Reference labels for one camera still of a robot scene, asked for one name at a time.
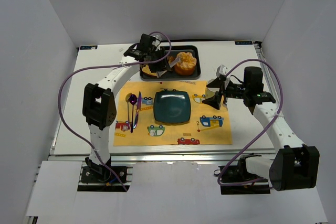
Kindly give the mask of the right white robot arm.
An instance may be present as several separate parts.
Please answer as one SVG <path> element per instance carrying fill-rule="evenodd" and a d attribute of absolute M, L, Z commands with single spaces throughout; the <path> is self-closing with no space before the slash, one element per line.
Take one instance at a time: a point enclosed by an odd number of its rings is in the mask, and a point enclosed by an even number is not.
<path fill-rule="evenodd" d="M 227 164 L 219 174 L 222 186 L 240 186 L 268 180 L 277 191 L 314 188 L 317 181 L 320 153 L 306 145 L 280 116 L 275 98 L 264 91 L 263 71 L 260 67 L 246 67 L 241 83 L 233 83 L 227 68 L 218 67 L 216 79 L 207 84 L 215 94 L 203 101 L 219 109 L 227 99 L 241 99 L 251 114 L 263 126 L 276 151 L 273 160 L 260 154 L 239 154 L 235 170 Z"/>

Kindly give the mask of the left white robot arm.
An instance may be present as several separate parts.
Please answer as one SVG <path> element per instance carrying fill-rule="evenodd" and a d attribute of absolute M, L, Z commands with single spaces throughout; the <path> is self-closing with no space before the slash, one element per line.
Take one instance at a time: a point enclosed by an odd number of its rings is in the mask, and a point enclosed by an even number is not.
<path fill-rule="evenodd" d="M 85 159 L 90 172 L 101 182 L 112 176 L 109 152 L 110 126 L 117 116 L 115 96 L 141 68 L 152 72 L 170 69 L 168 55 L 160 46 L 162 34 L 142 34 L 136 45 L 130 46 L 111 72 L 95 84 L 85 86 L 82 113 L 90 132 L 91 151 Z"/>

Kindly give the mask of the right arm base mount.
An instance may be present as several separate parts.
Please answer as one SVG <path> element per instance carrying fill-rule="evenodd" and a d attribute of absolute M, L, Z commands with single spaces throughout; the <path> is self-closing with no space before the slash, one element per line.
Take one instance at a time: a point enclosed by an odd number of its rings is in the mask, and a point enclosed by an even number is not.
<path fill-rule="evenodd" d="M 236 186 L 221 186 L 220 193 L 222 195 L 262 195 L 270 194 L 268 180 L 261 180 L 259 176 L 248 173 L 246 170 L 246 159 L 248 157 L 257 157 L 254 153 L 244 155 L 238 159 L 236 165 L 230 165 L 226 172 L 221 176 L 221 183 L 232 184 L 242 183 L 243 185 Z"/>

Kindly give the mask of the orange bundt cake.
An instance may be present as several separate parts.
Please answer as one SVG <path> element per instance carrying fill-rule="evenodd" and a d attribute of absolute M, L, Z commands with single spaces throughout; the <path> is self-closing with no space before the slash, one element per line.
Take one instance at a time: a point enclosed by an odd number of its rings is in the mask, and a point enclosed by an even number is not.
<path fill-rule="evenodd" d="M 191 76 L 195 71 L 197 59 L 193 57 L 191 52 L 179 52 L 177 56 L 180 58 L 174 66 L 174 70 L 180 76 Z"/>

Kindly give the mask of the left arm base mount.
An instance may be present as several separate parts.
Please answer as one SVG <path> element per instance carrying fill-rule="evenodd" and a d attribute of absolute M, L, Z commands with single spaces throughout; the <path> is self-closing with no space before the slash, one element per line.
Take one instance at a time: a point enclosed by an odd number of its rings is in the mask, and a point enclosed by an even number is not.
<path fill-rule="evenodd" d="M 125 193 L 123 186 L 129 189 L 132 179 L 132 168 L 126 166 L 112 167 L 117 177 L 110 174 L 107 178 L 98 178 L 98 174 L 91 171 L 88 166 L 84 166 L 81 170 L 77 191 L 78 192 L 104 192 L 104 193 Z"/>

